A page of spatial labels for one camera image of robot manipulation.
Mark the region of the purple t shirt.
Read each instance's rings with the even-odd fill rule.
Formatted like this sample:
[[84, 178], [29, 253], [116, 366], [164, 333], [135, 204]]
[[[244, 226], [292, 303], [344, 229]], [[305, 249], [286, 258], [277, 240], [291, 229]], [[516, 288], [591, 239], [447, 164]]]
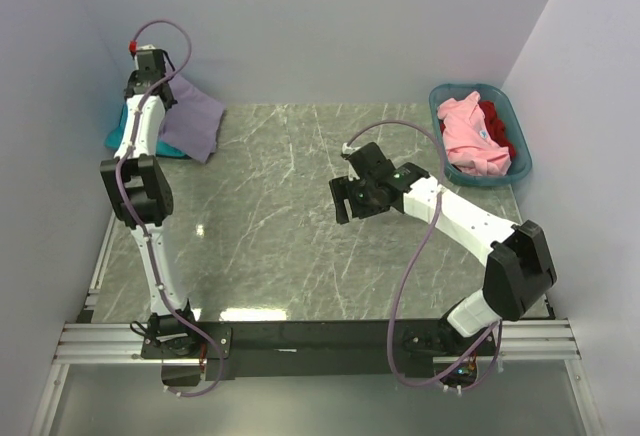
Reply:
[[226, 107], [181, 75], [175, 76], [169, 86], [177, 103], [166, 112], [156, 154], [173, 158], [188, 157], [206, 163], [216, 151]]

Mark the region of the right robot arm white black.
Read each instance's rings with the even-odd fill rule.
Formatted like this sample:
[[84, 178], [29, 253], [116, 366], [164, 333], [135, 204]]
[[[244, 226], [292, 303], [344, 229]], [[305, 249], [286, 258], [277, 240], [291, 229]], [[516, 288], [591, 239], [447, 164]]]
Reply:
[[395, 166], [380, 147], [344, 146], [350, 169], [330, 181], [336, 220], [346, 224], [396, 210], [431, 224], [464, 247], [484, 268], [481, 289], [444, 316], [439, 343], [460, 355], [479, 331], [520, 320], [557, 281], [542, 228], [495, 216], [445, 188], [413, 163]]

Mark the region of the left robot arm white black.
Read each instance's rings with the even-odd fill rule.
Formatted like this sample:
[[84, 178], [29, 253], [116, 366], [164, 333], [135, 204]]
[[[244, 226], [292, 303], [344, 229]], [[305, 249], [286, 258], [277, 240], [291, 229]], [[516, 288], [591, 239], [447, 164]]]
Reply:
[[201, 338], [170, 257], [165, 222], [174, 209], [173, 194], [156, 146], [166, 111], [176, 104], [167, 76], [176, 71], [166, 51], [130, 44], [134, 70], [124, 90], [126, 121], [115, 155], [100, 164], [114, 215], [131, 232], [147, 280], [150, 316], [130, 329], [143, 338], [146, 359], [186, 358], [198, 354]]

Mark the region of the folded teal t shirt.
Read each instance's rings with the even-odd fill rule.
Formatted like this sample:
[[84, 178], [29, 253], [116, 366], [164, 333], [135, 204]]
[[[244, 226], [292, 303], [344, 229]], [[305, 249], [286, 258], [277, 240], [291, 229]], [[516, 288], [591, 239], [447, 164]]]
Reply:
[[[179, 115], [180, 115], [180, 112], [177, 109], [171, 109], [168, 112], [168, 115], [166, 116], [165, 121], [162, 123], [160, 132], [159, 132], [158, 142], [156, 145], [157, 156], [172, 158], [172, 159], [188, 159], [189, 158], [189, 156], [186, 153], [179, 150], [178, 148], [175, 148], [174, 146], [171, 146], [165, 141], [165, 136], [167, 134], [166, 124], [175, 122]], [[113, 151], [116, 151], [119, 148], [124, 136], [124, 131], [126, 129], [127, 117], [128, 117], [128, 108], [127, 108], [127, 105], [124, 104], [121, 109], [118, 125], [112, 131], [110, 131], [105, 138], [104, 144], [106, 148], [111, 149]]]

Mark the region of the pink t shirt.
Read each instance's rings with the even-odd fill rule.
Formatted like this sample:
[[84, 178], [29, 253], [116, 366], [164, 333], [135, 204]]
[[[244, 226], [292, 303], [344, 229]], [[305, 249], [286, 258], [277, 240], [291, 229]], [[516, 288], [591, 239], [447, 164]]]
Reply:
[[506, 176], [512, 160], [507, 148], [489, 136], [479, 108], [478, 91], [464, 99], [449, 98], [437, 108], [437, 117], [449, 163], [470, 176]]

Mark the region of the teal plastic basket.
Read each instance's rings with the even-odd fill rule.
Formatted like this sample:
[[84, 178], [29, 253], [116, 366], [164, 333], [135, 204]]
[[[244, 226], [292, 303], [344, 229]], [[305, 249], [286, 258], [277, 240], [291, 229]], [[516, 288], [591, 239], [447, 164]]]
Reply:
[[499, 117], [506, 125], [507, 137], [515, 146], [517, 156], [512, 160], [507, 175], [501, 177], [480, 177], [464, 174], [451, 165], [447, 157], [447, 161], [445, 163], [446, 176], [455, 184], [477, 187], [506, 186], [522, 180], [528, 175], [532, 168], [531, 155], [511, 101], [504, 92], [494, 86], [481, 83], [442, 84], [431, 91], [429, 95], [429, 105], [432, 113], [434, 131], [439, 143], [444, 146], [437, 117], [438, 106], [449, 98], [454, 98], [456, 100], [464, 99], [473, 91], [478, 91], [482, 99], [491, 101], [495, 104]]

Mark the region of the red t shirt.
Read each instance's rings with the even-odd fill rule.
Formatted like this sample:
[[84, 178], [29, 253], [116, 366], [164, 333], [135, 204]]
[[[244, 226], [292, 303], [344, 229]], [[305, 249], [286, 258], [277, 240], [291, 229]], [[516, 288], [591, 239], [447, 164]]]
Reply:
[[479, 108], [485, 116], [485, 126], [491, 139], [502, 148], [507, 148], [511, 160], [517, 156], [516, 149], [506, 134], [506, 126], [498, 116], [495, 105], [491, 101], [481, 100]]

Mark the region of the black base beam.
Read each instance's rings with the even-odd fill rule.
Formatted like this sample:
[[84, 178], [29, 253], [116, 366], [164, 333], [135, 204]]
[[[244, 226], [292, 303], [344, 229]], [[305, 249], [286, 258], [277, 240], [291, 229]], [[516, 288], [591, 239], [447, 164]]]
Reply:
[[385, 320], [201, 322], [194, 332], [171, 316], [130, 323], [143, 340], [144, 360], [167, 363], [163, 381], [194, 386], [244, 377], [379, 375], [397, 370], [406, 378], [431, 378], [452, 362], [469, 384], [475, 369], [465, 363], [490, 356], [494, 333], [465, 338], [443, 319], [398, 320], [389, 334]]

